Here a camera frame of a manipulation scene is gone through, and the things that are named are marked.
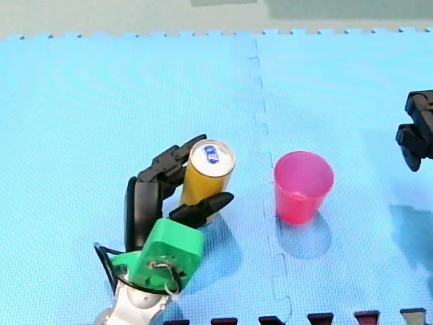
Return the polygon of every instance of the can top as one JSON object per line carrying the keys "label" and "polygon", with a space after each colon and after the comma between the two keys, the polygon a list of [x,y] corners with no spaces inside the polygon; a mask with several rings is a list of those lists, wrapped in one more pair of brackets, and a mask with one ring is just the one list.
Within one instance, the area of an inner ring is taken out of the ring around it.
{"label": "can top", "polygon": [[197,171],[209,177],[222,177],[235,166],[235,155],[224,143],[204,139],[191,149],[191,163]]}

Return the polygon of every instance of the foam mat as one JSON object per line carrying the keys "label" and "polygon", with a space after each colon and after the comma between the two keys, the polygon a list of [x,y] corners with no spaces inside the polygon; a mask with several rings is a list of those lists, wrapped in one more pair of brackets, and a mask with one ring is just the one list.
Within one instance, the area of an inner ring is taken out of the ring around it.
{"label": "foam mat", "polygon": [[[235,151],[235,200],[158,324],[433,323],[433,167],[410,172],[394,140],[407,93],[432,88],[432,41],[402,28],[0,42],[0,323],[91,324],[109,307],[93,242],[123,248],[129,177],[201,133]],[[295,150],[336,182],[292,228],[275,218],[272,169]]]}

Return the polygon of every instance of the plastic cup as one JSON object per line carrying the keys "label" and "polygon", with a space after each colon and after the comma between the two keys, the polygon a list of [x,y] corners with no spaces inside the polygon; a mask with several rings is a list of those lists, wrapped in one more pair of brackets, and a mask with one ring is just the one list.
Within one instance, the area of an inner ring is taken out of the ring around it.
{"label": "plastic cup", "polygon": [[334,184],[328,163],[305,151],[282,156],[275,166],[274,178],[277,214],[293,225],[310,221]]}

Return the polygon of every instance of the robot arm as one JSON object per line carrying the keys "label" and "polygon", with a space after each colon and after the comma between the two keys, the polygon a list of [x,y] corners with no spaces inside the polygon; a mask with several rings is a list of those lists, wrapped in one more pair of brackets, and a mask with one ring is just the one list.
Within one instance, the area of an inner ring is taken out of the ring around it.
{"label": "robot arm", "polygon": [[197,228],[234,196],[223,192],[197,205],[181,205],[169,218],[162,217],[162,203],[183,183],[183,165],[201,139],[206,135],[172,146],[130,178],[125,196],[126,251],[94,245],[115,294],[113,307],[101,313],[95,325],[148,325],[197,270],[204,250],[204,235]]}
{"label": "robot arm", "polygon": [[412,171],[421,166],[421,159],[433,159],[433,90],[412,91],[405,110],[413,124],[398,126],[396,141]]}

